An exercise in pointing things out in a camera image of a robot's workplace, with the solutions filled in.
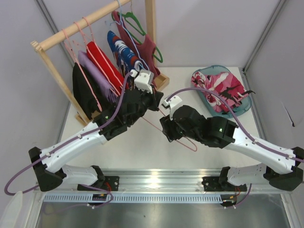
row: blue plastic basket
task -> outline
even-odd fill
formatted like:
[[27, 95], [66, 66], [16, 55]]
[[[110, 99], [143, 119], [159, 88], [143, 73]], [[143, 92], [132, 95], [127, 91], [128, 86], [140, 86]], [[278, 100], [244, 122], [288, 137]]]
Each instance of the blue plastic basket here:
[[[226, 67], [221, 65], [213, 65], [204, 69], [196, 70], [194, 73], [200, 71], [204, 75], [217, 75], [221, 72], [230, 72]], [[211, 107], [209, 102], [207, 101], [206, 97], [201, 91], [197, 91], [199, 94], [199, 97], [203, 101], [204, 105], [208, 108], [209, 112], [212, 116], [222, 116], [225, 118], [232, 118], [231, 112], [225, 113], [224, 111], [217, 113], [214, 111], [214, 109]], [[249, 96], [242, 99], [242, 104], [239, 107], [233, 108], [234, 114], [236, 116], [242, 115], [243, 113], [247, 112], [252, 105], [251, 98]]]

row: red garment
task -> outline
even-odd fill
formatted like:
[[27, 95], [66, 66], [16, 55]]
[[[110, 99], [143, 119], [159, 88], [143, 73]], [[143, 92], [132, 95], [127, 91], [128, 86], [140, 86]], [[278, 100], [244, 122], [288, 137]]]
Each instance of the red garment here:
[[[112, 12], [114, 20], [117, 22], [120, 21], [119, 15], [117, 11]], [[129, 35], [126, 33], [126, 31], [123, 29], [121, 25], [117, 25], [119, 34], [120, 34], [120, 39], [128, 46], [134, 54], [138, 57], [138, 53], [134, 47], [134, 44], [132, 40], [130, 39]], [[149, 69], [151, 72], [154, 73], [154, 78], [156, 78], [158, 75], [160, 75], [160, 71], [157, 67], [154, 65], [154, 57], [153, 54], [155, 52], [156, 44], [151, 40], [150, 36], [147, 34], [145, 35], [144, 42], [142, 44], [139, 44], [136, 40], [134, 40], [134, 43], [138, 49], [138, 52], [141, 56], [141, 58], [146, 62], [148, 65]]]
[[94, 42], [87, 44], [86, 54], [95, 66], [104, 74], [104, 76], [113, 84], [115, 89], [121, 94], [124, 78], [121, 73], [114, 67], [108, 57]]

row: wooden rod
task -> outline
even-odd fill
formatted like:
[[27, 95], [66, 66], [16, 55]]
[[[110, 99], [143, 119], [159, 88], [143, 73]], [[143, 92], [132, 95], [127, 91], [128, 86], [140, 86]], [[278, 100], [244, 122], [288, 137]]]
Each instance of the wooden rod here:
[[66, 83], [62, 79], [61, 75], [57, 71], [56, 67], [52, 63], [52, 61], [49, 58], [49, 56], [40, 47], [40, 45], [39, 45], [38, 42], [33, 41], [33, 42], [31, 42], [31, 45], [33, 46], [33, 48], [35, 49], [35, 51], [42, 58], [43, 62], [47, 66], [47, 68], [50, 71], [51, 75], [53, 76], [53, 78], [55, 79], [55, 81], [57, 82], [57, 84], [59, 85], [60, 89], [65, 93], [66, 97], [69, 99], [69, 101], [71, 102], [71, 104], [75, 107], [75, 109], [77, 110], [77, 112], [79, 113], [79, 115], [81, 116], [81, 118], [84, 120], [84, 122], [86, 122], [88, 124], [90, 122], [90, 120], [88, 119], [88, 117], [86, 116], [86, 114], [82, 110], [82, 108], [80, 107], [79, 103], [77, 102], [77, 100], [73, 96], [73, 94], [70, 91], [70, 89], [67, 87]]
[[[120, 4], [124, 5], [130, 1], [131, 0], [120, 0]], [[95, 11], [94, 13], [86, 16], [86, 19], [88, 20], [88, 22], [90, 24], [93, 24], [94, 22], [98, 21], [100, 18], [103, 18], [107, 14], [113, 12], [117, 8], [119, 8], [119, 4], [118, 4], [118, 1], [115, 0], [111, 3], [109, 3], [108, 5], [100, 8], [99, 10]], [[88, 26], [86, 20], [84, 20], [84, 19], [81, 19], [80, 21], [78, 21], [78, 24], [81, 29], [84, 29]], [[75, 33], [79, 32], [79, 29], [76, 24], [72, 24], [69, 27], [65, 28], [65, 31], [66, 31], [67, 36], [70, 37], [70, 36], [74, 35]], [[56, 44], [59, 44], [60, 42], [64, 41], [65, 39], [66, 39], [65, 34], [63, 33], [63, 31], [60, 31], [60, 32], [52, 35], [51, 37], [47, 38], [46, 40], [42, 41], [40, 43], [40, 46], [42, 47], [42, 49], [44, 51], [47, 51], [50, 48], [52, 48], [53, 46], [55, 46]]]
[[154, 43], [156, 43], [156, 10], [155, 0], [145, 0], [146, 8], [146, 24], [147, 33]]

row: purple garment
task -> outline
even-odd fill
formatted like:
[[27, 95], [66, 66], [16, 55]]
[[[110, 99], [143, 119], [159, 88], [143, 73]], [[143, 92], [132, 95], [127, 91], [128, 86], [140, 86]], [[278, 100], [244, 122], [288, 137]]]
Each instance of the purple garment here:
[[81, 65], [83, 65], [87, 71], [89, 71], [93, 77], [93, 79], [98, 84], [102, 95], [108, 99], [109, 102], [115, 102], [117, 96], [113, 92], [115, 91], [108, 80], [105, 78], [103, 73], [95, 66], [95, 64], [88, 58], [86, 52], [79, 51], [78, 52], [78, 61]]

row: maroon tank top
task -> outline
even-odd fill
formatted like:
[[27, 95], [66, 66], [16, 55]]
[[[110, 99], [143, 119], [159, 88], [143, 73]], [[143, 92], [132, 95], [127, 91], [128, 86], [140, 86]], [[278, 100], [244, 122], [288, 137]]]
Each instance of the maroon tank top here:
[[[115, 21], [117, 21], [117, 22], [120, 21], [120, 18], [119, 18], [119, 15], [118, 15], [117, 11], [113, 11], [112, 15], [113, 15]], [[138, 57], [137, 51], [136, 51], [136, 49], [133, 45], [133, 42], [130, 39], [129, 35], [126, 33], [126, 31], [123, 29], [123, 27], [121, 25], [118, 25], [118, 24], [116, 24], [116, 25], [117, 25], [117, 28], [118, 28], [118, 31], [119, 31], [119, 34], [120, 34], [120, 39]], [[133, 40], [133, 41], [134, 41], [134, 43], [135, 43], [135, 45], [138, 49], [138, 52], [139, 52], [141, 58], [146, 62], [150, 71], [154, 73], [154, 78], [156, 78], [158, 75], [161, 74], [159, 69], [154, 65], [153, 53], [155, 52], [156, 44], [151, 40], [151, 38], [148, 34], [145, 35], [143, 44], [139, 44], [136, 40]]]

